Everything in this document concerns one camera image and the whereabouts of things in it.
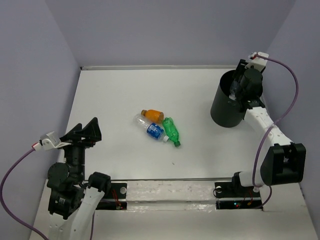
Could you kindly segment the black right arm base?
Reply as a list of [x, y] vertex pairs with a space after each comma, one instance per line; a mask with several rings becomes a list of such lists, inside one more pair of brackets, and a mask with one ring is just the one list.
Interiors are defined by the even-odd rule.
[[217, 210], [263, 209], [260, 192], [254, 192], [253, 186], [242, 186], [238, 172], [229, 181], [215, 182], [212, 194]]

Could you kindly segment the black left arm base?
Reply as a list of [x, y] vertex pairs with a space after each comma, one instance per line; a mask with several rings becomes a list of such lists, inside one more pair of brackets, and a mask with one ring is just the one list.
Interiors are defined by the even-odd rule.
[[110, 191], [100, 200], [96, 210], [125, 211], [128, 205], [127, 191], [126, 181], [112, 181]]

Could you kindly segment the clear bottle blue white cap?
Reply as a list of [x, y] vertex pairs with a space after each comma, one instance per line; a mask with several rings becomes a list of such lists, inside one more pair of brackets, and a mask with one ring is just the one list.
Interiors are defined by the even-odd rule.
[[235, 101], [241, 93], [240, 81], [234, 80], [229, 89], [229, 98]]

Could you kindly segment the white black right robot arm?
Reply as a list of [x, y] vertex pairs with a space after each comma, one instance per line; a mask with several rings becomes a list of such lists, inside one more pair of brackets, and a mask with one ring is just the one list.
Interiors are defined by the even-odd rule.
[[243, 120], [260, 137], [252, 170], [237, 172], [232, 178], [230, 190], [235, 196], [242, 196], [249, 187], [299, 183], [304, 175], [305, 146], [293, 142], [277, 126], [292, 110], [298, 92], [295, 92], [288, 109], [277, 120], [272, 120], [261, 100], [263, 71], [268, 61], [268, 54], [262, 52], [254, 52], [249, 61], [242, 59], [230, 87], [230, 95], [238, 103]]

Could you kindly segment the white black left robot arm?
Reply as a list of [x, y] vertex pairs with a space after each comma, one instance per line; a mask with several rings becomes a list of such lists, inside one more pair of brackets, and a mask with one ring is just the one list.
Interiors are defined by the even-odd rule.
[[98, 118], [86, 125], [78, 123], [62, 137], [50, 132], [42, 140], [46, 151], [62, 149], [64, 162], [54, 163], [47, 172], [51, 190], [49, 211], [50, 240], [80, 240], [95, 210], [111, 191], [111, 177], [94, 172], [85, 182], [86, 149], [102, 140]]

